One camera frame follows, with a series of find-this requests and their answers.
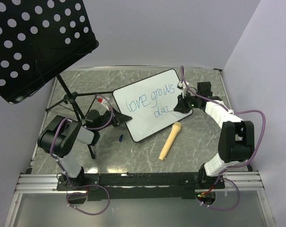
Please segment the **white whiteboard black frame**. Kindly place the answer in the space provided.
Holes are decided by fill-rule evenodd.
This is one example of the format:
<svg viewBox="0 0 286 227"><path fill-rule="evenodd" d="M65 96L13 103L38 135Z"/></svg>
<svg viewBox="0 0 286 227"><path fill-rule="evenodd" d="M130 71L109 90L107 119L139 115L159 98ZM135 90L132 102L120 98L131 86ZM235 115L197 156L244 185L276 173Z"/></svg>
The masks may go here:
<svg viewBox="0 0 286 227"><path fill-rule="evenodd" d="M139 142L160 130L178 122L193 111L183 114L169 112L178 103L182 93L177 88L179 77L174 69L169 69L146 79L114 90L113 97L120 113L131 116L126 122L134 142Z"/></svg>

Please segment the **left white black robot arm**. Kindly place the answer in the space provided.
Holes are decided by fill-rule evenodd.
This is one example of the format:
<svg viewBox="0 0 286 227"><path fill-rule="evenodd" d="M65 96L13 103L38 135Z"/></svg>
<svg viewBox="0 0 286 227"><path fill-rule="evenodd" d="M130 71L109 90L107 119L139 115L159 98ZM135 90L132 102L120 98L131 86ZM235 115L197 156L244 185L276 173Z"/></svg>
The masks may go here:
<svg viewBox="0 0 286 227"><path fill-rule="evenodd" d="M100 130L108 126L118 127L132 120L131 116L115 109L100 114L97 110L87 113L85 124L57 115L39 135L38 147L55 159L63 173L63 179L74 190L80 190L86 184L83 167L71 153L75 141L96 145L100 139Z"/></svg>

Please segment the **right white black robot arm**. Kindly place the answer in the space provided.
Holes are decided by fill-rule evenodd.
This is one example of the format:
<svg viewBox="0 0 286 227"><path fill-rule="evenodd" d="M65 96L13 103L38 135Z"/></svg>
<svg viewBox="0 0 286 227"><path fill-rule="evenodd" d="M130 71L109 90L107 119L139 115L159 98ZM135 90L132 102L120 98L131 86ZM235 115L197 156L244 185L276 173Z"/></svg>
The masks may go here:
<svg viewBox="0 0 286 227"><path fill-rule="evenodd" d="M196 93L192 93L185 82L177 87L182 91L178 95L175 112L187 114L194 108L209 115L221 129L217 154L202 164L198 172L198 183L202 188L209 188L219 176L229 168L241 168L254 152L254 124L237 117L228 109L222 99L214 96L210 82L199 82Z"/></svg>

